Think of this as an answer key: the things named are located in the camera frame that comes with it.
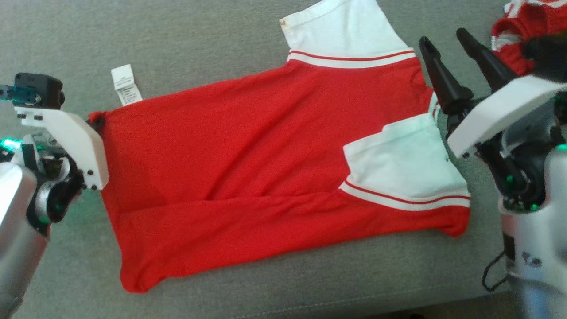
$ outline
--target black cable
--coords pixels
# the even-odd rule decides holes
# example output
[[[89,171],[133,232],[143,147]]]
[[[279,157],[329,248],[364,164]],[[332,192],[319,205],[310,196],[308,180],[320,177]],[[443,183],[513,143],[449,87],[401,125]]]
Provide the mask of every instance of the black cable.
[[[498,261],[500,261],[500,259],[502,259],[502,257],[504,257],[505,252],[501,252],[500,255],[496,256],[495,259],[493,259],[486,268],[484,268],[484,273],[483,273],[483,287],[484,289],[486,289],[486,291],[488,292],[493,292],[496,290],[496,288],[498,288],[498,286],[500,286],[501,284],[506,282],[506,277],[504,277],[503,279],[501,279],[499,282],[497,282],[495,285],[493,285],[492,287],[488,287],[486,285],[486,277],[488,276],[488,271],[490,271],[490,268],[492,268],[492,266],[494,266]]]

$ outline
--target robotic arm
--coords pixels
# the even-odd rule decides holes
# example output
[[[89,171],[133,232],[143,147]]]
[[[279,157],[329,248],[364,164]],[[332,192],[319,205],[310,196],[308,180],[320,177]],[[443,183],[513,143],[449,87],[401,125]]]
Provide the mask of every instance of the robotic arm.
[[[567,318],[567,39],[530,40],[523,54],[533,59],[534,72],[518,77],[465,29],[457,30],[457,38],[492,94],[474,99],[431,41],[421,39],[448,116],[447,142],[457,157],[475,152],[500,192],[506,278],[519,318]]]
[[[61,111],[61,81],[18,73],[0,86],[23,125],[47,132],[0,143],[0,318],[17,310],[57,223],[81,190],[108,183],[102,139],[79,116]]]

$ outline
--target red stripe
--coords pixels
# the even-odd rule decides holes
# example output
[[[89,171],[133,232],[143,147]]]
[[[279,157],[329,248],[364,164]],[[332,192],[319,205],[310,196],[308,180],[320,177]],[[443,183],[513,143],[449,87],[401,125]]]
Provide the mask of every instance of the red stripe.
[[[382,59],[389,58],[389,57],[399,56],[399,55],[402,55],[402,54],[413,53],[413,50],[403,51],[403,52],[394,53],[394,54],[390,54],[390,55],[387,55],[387,56],[381,56],[381,57],[363,57],[363,58],[355,58],[355,57],[324,57],[324,56],[316,56],[316,55],[314,55],[314,54],[309,54],[309,53],[305,53],[305,52],[301,52],[301,51],[296,51],[296,50],[291,51],[289,54],[292,54],[292,53],[302,54],[302,55],[308,56],[308,57],[321,58],[321,59],[324,59],[324,60],[337,60],[337,61],[376,61],[376,60],[382,60]]]
[[[350,186],[350,187],[352,187],[352,188],[355,188],[355,189],[357,189],[357,190],[359,190],[359,191],[363,191],[363,192],[366,192],[366,193],[369,193],[369,194],[378,195],[378,196],[385,197],[385,198],[389,198],[389,199],[393,199],[393,200],[397,200],[397,201],[399,201],[399,202],[407,203],[407,204],[431,204],[431,203],[435,203],[435,202],[438,202],[438,201],[440,201],[440,200],[448,199],[448,198],[460,198],[460,199],[467,199],[467,200],[470,200],[470,199],[471,199],[469,196],[451,195],[451,196],[440,197],[440,198],[437,198],[437,199],[432,199],[432,200],[429,200],[429,201],[427,201],[427,202],[412,202],[412,201],[410,201],[410,200],[405,200],[405,199],[401,199],[401,198],[389,196],[389,195],[386,195],[386,194],[380,194],[380,193],[377,193],[377,192],[369,191],[369,190],[366,190],[366,189],[364,189],[364,188],[360,188],[360,187],[358,187],[358,186],[352,185],[351,183],[349,183],[349,182],[347,182],[347,181],[345,181],[345,183],[346,183],[348,186]]]

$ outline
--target green light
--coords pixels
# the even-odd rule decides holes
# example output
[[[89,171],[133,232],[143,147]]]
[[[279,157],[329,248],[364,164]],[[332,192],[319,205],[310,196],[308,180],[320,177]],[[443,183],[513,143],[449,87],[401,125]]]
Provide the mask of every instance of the green light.
[[[2,141],[0,141],[0,145],[4,146],[7,149],[15,150],[20,148],[22,141],[13,140],[11,138],[4,138]]]

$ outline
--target white clothing tag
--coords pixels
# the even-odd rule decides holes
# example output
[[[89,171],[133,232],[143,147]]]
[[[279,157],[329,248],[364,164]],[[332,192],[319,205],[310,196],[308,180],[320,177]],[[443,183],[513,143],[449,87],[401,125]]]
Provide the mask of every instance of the white clothing tag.
[[[122,106],[143,100],[136,83],[134,83],[134,73],[129,64],[112,69],[111,74],[114,90],[118,93]]]

